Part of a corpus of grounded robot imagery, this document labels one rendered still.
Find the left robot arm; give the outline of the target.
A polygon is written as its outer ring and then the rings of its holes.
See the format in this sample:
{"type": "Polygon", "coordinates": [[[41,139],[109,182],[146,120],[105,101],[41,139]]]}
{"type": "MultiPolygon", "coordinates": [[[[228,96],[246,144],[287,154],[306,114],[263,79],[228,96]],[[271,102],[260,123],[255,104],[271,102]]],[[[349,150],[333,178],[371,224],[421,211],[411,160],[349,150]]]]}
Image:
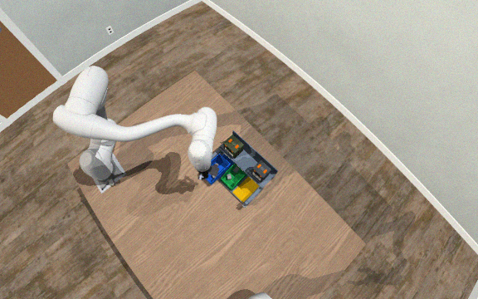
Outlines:
{"type": "Polygon", "coordinates": [[[109,79],[98,66],[89,66],[78,75],[65,105],[53,113],[53,122],[62,130],[90,139],[90,146],[80,156],[80,166],[100,187],[114,185],[122,172],[112,159],[115,141],[142,139],[172,126],[182,126],[192,136],[188,158],[194,168],[217,176],[217,164],[211,166],[213,141],[217,131],[217,116],[213,109],[203,107],[191,115],[167,115],[140,125],[124,127],[108,119],[105,102],[109,79]],[[200,168],[200,169],[199,169],[200,168]],[[201,169],[202,168],[202,169],[201,169]]]}

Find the green bin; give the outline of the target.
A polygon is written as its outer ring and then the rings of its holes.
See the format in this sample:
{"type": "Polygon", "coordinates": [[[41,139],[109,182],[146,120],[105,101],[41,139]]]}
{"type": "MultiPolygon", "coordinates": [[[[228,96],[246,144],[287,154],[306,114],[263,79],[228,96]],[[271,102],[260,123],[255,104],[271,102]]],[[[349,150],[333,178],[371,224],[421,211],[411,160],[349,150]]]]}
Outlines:
{"type": "MultiPolygon", "coordinates": [[[[233,170],[235,168],[239,168],[236,164],[234,164],[222,177],[221,181],[229,188],[234,189],[246,176],[247,174],[244,173],[240,168],[235,173],[233,170]],[[227,179],[227,174],[231,174],[232,179],[227,179]]],[[[230,189],[229,188],[229,189],[230,189]]]]}

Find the blue bin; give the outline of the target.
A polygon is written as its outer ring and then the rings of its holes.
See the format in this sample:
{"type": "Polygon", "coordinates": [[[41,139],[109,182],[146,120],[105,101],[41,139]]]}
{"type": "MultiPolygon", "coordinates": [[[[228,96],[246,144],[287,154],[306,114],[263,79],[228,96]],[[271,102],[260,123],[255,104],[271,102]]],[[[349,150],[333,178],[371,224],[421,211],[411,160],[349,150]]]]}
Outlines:
{"type": "MultiPolygon", "coordinates": [[[[208,175],[208,180],[211,184],[215,183],[228,169],[230,169],[230,163],[222,157],[220,154],[218,154],[212,161],[211,161],[211,166],[218,163],[218,176],[214,179],[212,175],[208,175]]],[[[208,182],[208,183],[209,183],[208,182]]]]}

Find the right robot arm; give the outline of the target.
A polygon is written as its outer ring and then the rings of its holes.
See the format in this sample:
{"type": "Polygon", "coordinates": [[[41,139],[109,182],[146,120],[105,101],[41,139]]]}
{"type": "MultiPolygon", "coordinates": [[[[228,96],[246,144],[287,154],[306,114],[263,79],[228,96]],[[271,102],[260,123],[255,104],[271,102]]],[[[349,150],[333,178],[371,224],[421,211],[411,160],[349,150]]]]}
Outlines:
{"type": "Polygon", "coordinates": [[[265,292],[259,292],[248,299],[271,299],[265,292]]]}

